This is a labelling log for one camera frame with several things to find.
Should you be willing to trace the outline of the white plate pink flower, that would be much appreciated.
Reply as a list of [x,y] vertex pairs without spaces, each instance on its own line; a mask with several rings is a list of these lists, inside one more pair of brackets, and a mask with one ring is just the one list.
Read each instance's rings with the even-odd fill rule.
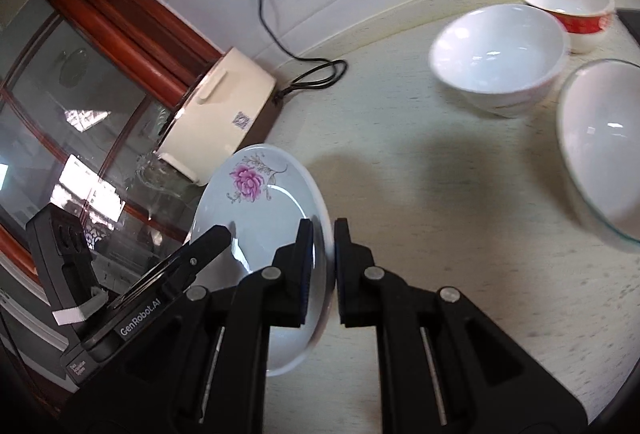
[[269,144],[245,147],[213,174],[191,225],[191,240],[214,225],[224,225],[233,236],[230,248],[195,279],[198,286],[217,291],[270,265],[278,248],[294,243],[303,219],[314,223],[307,318],[298,329],[271,330],[268,376],[281,376],[303,362],[329,319],[334,288],[333,229],[317,184],[286,151]]

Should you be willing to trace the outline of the clear glass pitcher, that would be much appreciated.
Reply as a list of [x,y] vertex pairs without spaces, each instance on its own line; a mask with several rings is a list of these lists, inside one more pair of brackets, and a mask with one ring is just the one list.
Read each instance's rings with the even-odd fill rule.
[[202,187],[152,151],[138,157],[134,167],[134,180],[150,191],[175,198],[190,199],[201,196],[203,192]]

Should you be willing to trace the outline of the cream rice cooker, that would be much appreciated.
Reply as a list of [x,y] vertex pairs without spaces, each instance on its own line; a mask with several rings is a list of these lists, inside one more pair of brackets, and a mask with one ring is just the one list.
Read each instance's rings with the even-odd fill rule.
[[204,77],[170,121],[155,150],[191,183],[204,186],[237,150],[262,142],[273,124],[277,81],[232,48]]

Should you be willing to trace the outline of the large white glass-rimmed bowl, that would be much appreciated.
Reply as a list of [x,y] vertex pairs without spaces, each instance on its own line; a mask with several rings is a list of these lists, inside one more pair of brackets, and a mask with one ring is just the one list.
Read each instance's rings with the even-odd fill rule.
[[597,60],[567,77],[556,138],[568,201],[586,231],[639,252],[639,66]]

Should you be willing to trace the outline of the white ceramic bowl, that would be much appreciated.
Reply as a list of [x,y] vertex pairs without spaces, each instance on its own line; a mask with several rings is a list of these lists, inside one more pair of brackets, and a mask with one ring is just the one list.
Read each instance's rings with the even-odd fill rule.
[[555,17],[529,5],[496,4],[448,24],[428,64],[475,108],[515,118],[550,93],[568,54],[570,37]]

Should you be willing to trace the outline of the red patterned white bowl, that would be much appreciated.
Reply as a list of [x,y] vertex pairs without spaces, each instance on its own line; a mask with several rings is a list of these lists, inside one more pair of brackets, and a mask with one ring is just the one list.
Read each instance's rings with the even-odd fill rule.
[[611,27],[614,0],[522,0],[554,16],[570,35],[570,50],[587,54],[596,50]]

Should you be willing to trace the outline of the red wooden window frame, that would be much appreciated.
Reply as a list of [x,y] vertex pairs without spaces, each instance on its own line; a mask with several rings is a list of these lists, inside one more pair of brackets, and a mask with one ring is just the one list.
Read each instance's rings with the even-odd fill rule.
[[176,108],[221,53],[157,0],[47,0],[152,98]]

